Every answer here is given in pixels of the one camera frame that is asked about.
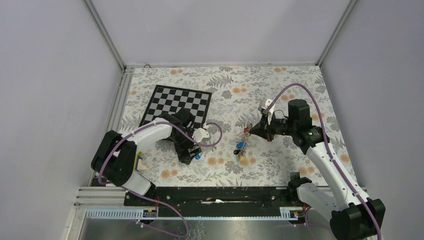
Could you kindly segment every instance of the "floral pattern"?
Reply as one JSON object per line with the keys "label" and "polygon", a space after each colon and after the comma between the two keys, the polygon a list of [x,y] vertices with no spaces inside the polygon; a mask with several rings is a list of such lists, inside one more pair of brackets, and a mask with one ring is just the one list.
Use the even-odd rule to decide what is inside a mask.
{"label": "floral pattern", "polygon": [[[252,135],[246,150],[247,160],[239,162],[233,154],[242,137],[243,128],[248,123],[256,124],[259,121],[259,102],[263,98],[274,99],[282,88],[291,83],[304,84],[312,92],[337,155],[347,171],[355,177],[317,66],[136,68],[120,132],[129,133],[138,127],[155,85],[211,92],[206,122],[218,123],[222,127],[224,134],[221,142],[215,147],[203,147],[201,158],[193,159],[190,165],[178,161],[170,142],[159,141],[151,146],[139,146],[143,152],[141,163],[147,167],[141,172],[145,178],[157,186],[173,187],[286,186],[290,173],[300,172],[301,177],[308,177],[316,185],[326,186],[318,169],[290,137],[275,136],[275,140],[267,142]],[[276,103],[275,109],[287,114],[287,103],[292,99],[305,99],[311,106],[313,123],[320,124],[312,100],[300,87],[287,90]],[[208,131],[211,138],[204,142],[213,143],[219,133],[214,127]]]}

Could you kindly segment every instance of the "cable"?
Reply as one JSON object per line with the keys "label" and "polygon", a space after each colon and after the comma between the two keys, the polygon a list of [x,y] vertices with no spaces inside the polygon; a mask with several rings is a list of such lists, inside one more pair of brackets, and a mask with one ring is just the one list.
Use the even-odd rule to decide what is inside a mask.
{"label": "cable", "polygon": [[318,107],[318,103],[315,100],[314,96],[312,95],[312,93],[306,88],[306,86],[304,86],[303,84],[300,83],[291,83],[289,85],[287,85],[285,88],[283,88],[279,94],[274,98],[274,100],[271,102],[271,104],[268,106],[268,108],[266,108],[266,111],[269,111],[275,104],[276,101],[280,98],[280,96],[289,88],[293,87],[293,86],[299,86],[301,88],[303,88],[307,94],[310,96],[310,98],[313,101],[313,104],[315,105],[316,111],[318,112],[318,117],[319,117],[319,122],[321,123],[321,129],[322,129],[322,135],[324,136],[324,145],[325,145],[325,149],[327,150],[327,153],[330,157],[330,161],[334,164],[334,166],[336,167],[336,169],[338,170],[338,172],[340,173],[341,177],[343,178],[343,180],[347,183],[347,185],[349,186],[349,188],[352,190],[353,194],[356,195],[356,197],[359,199],[360,203],[364,206],[366,212],[369,214],[369,217],[371,218],[372,223],[374,224],[375,230],[377,231],[377,240],[382,240],[382,231],[380,229],[379,224],[377,223],[376,218],[374,217],[373,213],[371,212],[371,209],[368,207],[368,205],[365,203],[364,199],[357,194],[358,191],[355,189],[355,187],[353,186],[353,184],[349,181],[348,177],[345,175],[345,173],[343,172],[342,168],[339,166],[339,164],[337,163],[337,161],[334,160],[334,156],[332,154],[332,151],[330,150],[330,146],[329,146],[329,141],[327,140],[326,136],[326,129],[324,128],[324,120],[323,117],[321,116],[321,111],[320,108]]}
{"label": "cable", "polygon": [[187,237],[189,236],[189,234],[190,234],[190,230],[189,230],[189,223],[188,223],[188,222],[187,222],[187,220],[183,217],[183,215],[181,215],[181,213],[180,213],[177,209],[175,209],[173,206],[171,206],[170,204],[168,204],[168,203],[166,203],[166,202],[158,201],[158,200],[155,200],[155,199],[152,199],[152,198],[149,198],[149,197],[146,197],[146,196],[140,195],[140,194],[136,193],[135,191],[128,190],[128,192],[130,192],[130,193],[134,194],[135,196],[137,196],[137,197],[139,197],[139,198],[141,198],[141,199],[144,199],[144,200],[147,200],[147,201],[150,201],[150,202],[154,202],[154,203],[158,203],[158,204],[162,204],[162,205],[165,205],[165,206],[167,206],[168,208],[170,208],[170,209],[171,209],[172,211],[174,211],[174,212],[178,215],[178,217],[180,217],[180,218],[182,219],[182,221],[184,222],[184,226],[185,226],[185,234],[184,234],[184,235],[178,235],[178,234],[175,234],[175,233],[169,232],[169,231],[167,231],[167,230],[163,230],[163,229],[161,229],[161,228],[158,228],[158,227],[155,227],[155,226],[151,226],[151,225],[149,225],[149,224],[143,224],[143,223],[141,223],[141,227],[147,227],[147,228],[150,228],[150,229],[154,229],[154,230],[157,230],[157,231],[159,231],[159,232],[162,232],[162,233],[165,233],[165,234],[171,235],[171,236],[176,237],[176,238],[187,238]]}
{"label": "cable", "polygon": [[318,237],[315,236],[315,234],[312,232],[312,229],[311,229],[312,223],[309,223],[309,210],[310,209],[311,209],[311,207],[308,207],[307,210],[306,210],[306,213],[305,213],[305,224],[306,224],[306,227],[309,230],[310,234],[312,235],[312,237],[315,240],[319,240]]}
{"label": "cable", "polygon": [[[105,171],[105,168],[106,168],[106,165],[108,164],[108,162],[109,162],[109,160],[112,158],[112,156],[113,156],[113,154],[114,154],[114,152],[122,145],[122,143],[124,143],[124,141],[125,140],[127,140],[127,139],[129,139],[129,138],[131,138],[132,136],[134,136],[134,135],[136,135],[136,134],[138,134],[138,133],[141,133],[142,131],[144,131],[144,130],[146,130],[146,129],[148,129],[148,128],[150,128],[150,127],[154,127],[154,126],[156,126],[156,125],[169,125],[169,126],[171,126],[171,127],[173,127],[174,129],[176,129],[176,130],[178,130],[180,133],[182,133],[182,135],[184,136],[184,137],[186,137],[188,140],[190,140],[191,142],[193,142],[194,144],[197,144],[197,145],[199,145],[199,146],[201,146],[201,147],[205,147],[205,148],[208,148],[208,147],[213,147],[213,146],[215,146],[215,145],[217,145],[220,141],[221,141],[221,139],[223,138],[223,130],[222,130],[222,128],[217,124],[217,123],[214,123],[214,122],[208,122],[208,123],[206,123],[206,125],[215,125],[217,128],[218,128],[218,130],[219,130],[219,139],[216,141],[216,142],[214,142],[214,143],[212,143],[212,144],[202,144],[202,143],[200,143],[200,142],[196,142],[195,140],[193,140],[190,136],[188,136],[183,130],[181,130],[179,127],[177,127],[176,125],[174,125],[174,124],[172,124],[172,123],[170,123],[170,122],[167,122],[167,121],[159,121],[159,122],[156,122],[156,123],[149,123],[149,124],[146,124],[146,125],[143,125],[143,126],[141,126],[139,129],[136,129],[134,132],[132,132],[132,133],[130,133],[130,134],[128,134],[128,135],[126,135],[126,136],[124,136],[113,148],[112,148],[112,150],[109,152],[109,155],[106,157],[106,159],[104,160],[104,163],[103,163],[103,165],[101,166],[101,168],[100,168],[100,171],[99,171],[99,173],[98,173],[98,183],[99,184],[102,184],[102,185],[105,185],[106,184],[106,182],[103,182],[103,180],[102,180],[102,176],[103,176],[103,172]],[[189,233],[190,233],[190,230],[189,230],[189,224],[187,223],[187,220],[183,217],[183,215],[181,215],[181,213],[177,210],[177,209],[175,209],[173,206],[171,206],[170,204],[168,204],[168,203],[166,203],[166,202],[163,202],[163,201],[159,201],[159,200],[155,200],[155,199],[152,199],[152,198],[149,198],[149,197],[146,197],[146,196],[143,196],[143,195],[140,195],[140,194],[138,194],[138,193],[136,193],[136,192],[134,192],[134,191],[132,191],[132,190],[129,190],[129,189],[127,189],[130,193],[132,193],[132,194],[134,194],[135,196],[137,196],[137,197],[139,197],[139,198],[141,198],[141,199],[144,199],[144,200],[147,200],[147,201],[150,201],[150,202],[153,202],[153,203],[157,203],[157,204],[162,204],[162,205],[164,205],[164,206],[167,206],[168,208],[170,208],[172,211],[174,211],[181,219],[182,219],[182,221],[184,222],[184,226],[185,226],[185,230],[186,230],[186,232],[185,232],[185,234],[184,235],[178,235],[178,234],[175,234],[175,233],[172,233],[172,232],[169,232],[169,231],[166,231],[166,230],[163,230],[163,229],[160,229],[160,228],[158,228],[158,227],[155,227],[155,226],[150,226],[150,225],[148,225],[148,224],[144,224],[144,223],[142,223],[141,224],[141,227],[143,227],[143,226],[146,226],[146,227],[148,227],[148,228],[151,228],[151,229],[154,229],[154,230],[157,230],[157,231],[159,231],[159,232],[162,232],[162,233],[165,233],[165,234],[168,234],[168,235],[171,235],[171,236],[173,236],[173,237],[176,237],[176,238],[186,238],[186,237],[188,237],[189,236]]]}
{"label": "cable", "polygon": [[281,109],[277,109],[277,110],[275,110],[275,111],[274,111],[274,113],[276,113],[276,112],[278,112],[278,111],[282,112],[282,116],[283,116],[283,117],[286,117],[286,115],[284,115],[284,111],[283,111],[283,110],[281,110]]}
{"label": "cable", "polygon": [[127,140],[127,139],[129,139],[129,138],[131,138],[132,136],[134,136],[134,135],[136,135],[136,134],[138,134],[138,133],[140,133],[141,131],[143,131],[143,130],[145,130],[145,129],[148,129],[148,128],[150,128],[150,127],[153,127],[153,126],[155,126],[155,125],[169,125],[169,126],[171,126],[171,127],[173,127],[174,129],[176,129],[176,130],[178,130],[184,137],[186,137],[188,140],[190,140],[191,142],[193,142],[194,144],[197,144],[197,145],[199,145],[199,146],[201,146],[201,147],[205,147],[205,148],[209,148],[209,147],[213,147],[213,146],[215,146],[215,145],[217,145],[220,141],[221,141],[221,139],[223,138],[223,130],[222,130],[222,128],[218,125],[218,124],[216,124],[216,123],[214,123],[214,122],[208,122],[208,123],[206,123],[206,125],[215,125],[217,128],[218,128],[218,130],[219,130],[219,139],[216,141],[216,142],[214,142],[214,143],[212,143],[212,144],[202,144],[202,143],[200,143],[200,142],[196,142],[195,140],[193,140],[190,136],[188,136],[183,130],[181,130],[179,127],[177,127],[176,125],[174,125],[174,124],[172,124],[172,123],[170,123],[170,122],[167,122],[167,121],[159,121],[159,122],[156,122],[156,124],[155,123],[149,123],[149,124],[146,124],[146,125],[143,125],[143,126],[141,126],[139,129],[136,129],[134,132],[132,132],[132,133],[130,133],[130,134],[128,134],[128,135],[126,135],[126,136],[124,136],[113,148],[112,148],[112,150],[109,152],[109,155],[106,157],[106,159],[104,160],[104,163],[103,163],[103,165],[101,166],[101,168],[100,168],[100,171],[99,171],[99,173],[98,173],[98,183],[99,184],[102,184],[102,185],[105,185],[106,184],[106,182],[103,182],[103,179],[102,179],[102,176],[103,176],[103,172],[105,171],[105,168],[106,168],[106,165],[108,164],[108,162],[109,162],[109,160],[111,160],[111,158],[112,158],[112,156],[114,155],[114,152],[122,145],[122,143],[125,141],[125,140]]}

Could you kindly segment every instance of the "white arm segment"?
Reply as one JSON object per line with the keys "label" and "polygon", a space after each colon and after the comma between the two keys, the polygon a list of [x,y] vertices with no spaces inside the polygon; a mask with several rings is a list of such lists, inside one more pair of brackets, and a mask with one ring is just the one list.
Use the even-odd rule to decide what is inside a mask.
{"label": "white arm segment", "polygon": [[[345,169],[337,157],[336,152],[333,149],[333,145],[331,143],[328,145],[333,155],[333,161],[337,161],[341,170],[355,187],[358,194],[361,195],[361,197],[366,201],[366,199],[370,196],[358,186],[358,183]],[[325,181],[331,189],[331,192],[334,194],[335,201],[333,200],[334,198],[328,196],[326,193],[322,192],[316,187],[314,192],[310,192],[309,190],[312,188],[309,187],[312,185],[311,183],[307,183],[307,185],[302,184],[297,188],[297,195],[302,202],[307,203],[316,209],[327,220],[331,219],[332,210],[342,211],[347,209],[349,208],[349,203],[353,203],[354,205],[361,204],[356,195],[354,195],[352,190],[349,188],[348,184],[342,178],[337,168],[330,161],[330,156],[327,154],[327,149],[324,142],[317,143],[315,147],[310,147],[306,152],[306,156],[315,164],[319,172],[324,177]]]}
{"label": "white arm segment", "polygon": [[[154,124],[158,122],[167,122],[167,120],[163,118],[155,118],[153,121],[151,121],[149,124]],[[153,125],[147,129],[145,129],[142,133],[136,134],[130,138],[128,138],[128,141],[134,141],[137,145],[137,150],[139,147],[145,147],[149,146],[151,144],[156,143],[159,140],[166,139],[169,136],[171,136],[172,133],[172,126],[160,124],[160,125]]]}
{"label": "white arm segment", "polygon": [[[156,118],[151,123],[168,122],[163,118]],[[134,141],[137,146],[144,147],[153,144],[159,140],[166,139],[171,136],[172,126],[170,125],[153,125],[143,132],[128,138],[128,141]],[[134,191],[140,195],[146,194],[151,183],[149,180],[140,175],[137,171],[132,171],[131,177],[122,185],[123,188]]]}

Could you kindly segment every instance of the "small figurine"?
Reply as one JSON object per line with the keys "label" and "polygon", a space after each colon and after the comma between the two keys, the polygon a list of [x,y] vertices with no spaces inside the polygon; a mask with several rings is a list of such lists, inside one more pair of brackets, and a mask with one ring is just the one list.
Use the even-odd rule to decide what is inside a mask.
{"label": "small figurine", "polygon": [[237,143],[237,145],[235,146],[237,149],[234,150],[234,155],[238,155],[238,160],[239,161],[245,161],[247,160],[246,158],[246,149],[248,147],[248,143],[249,143],[249,137],[250,137],[250,133],[249,130],[253,127],[252,123],[248,123],[247,127],[244,128],[243,133],[242,133],[242,137],[241,137],[241,142]]}

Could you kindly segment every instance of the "metal sheet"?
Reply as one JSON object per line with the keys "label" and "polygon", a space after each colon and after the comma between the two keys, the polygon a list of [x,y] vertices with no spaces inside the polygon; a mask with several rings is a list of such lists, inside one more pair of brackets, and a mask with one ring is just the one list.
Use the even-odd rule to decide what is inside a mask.
{"label": "metal sheet", "polygon": [[[325,224],[325,220],[311,212],[312,223]],[[189,220],[190,235],[187,240],[313,240],[308,229],[292,227],[288,221],[267,220]],[[156,220],[153,226],[173,233],[183,234],[182,221]],[[333,234],[326,228],[312,227],[318,239],[334,240]],[[134,220],[92,219],[87,218],[80,240],[173,240],[173,236],[140,228]]]}

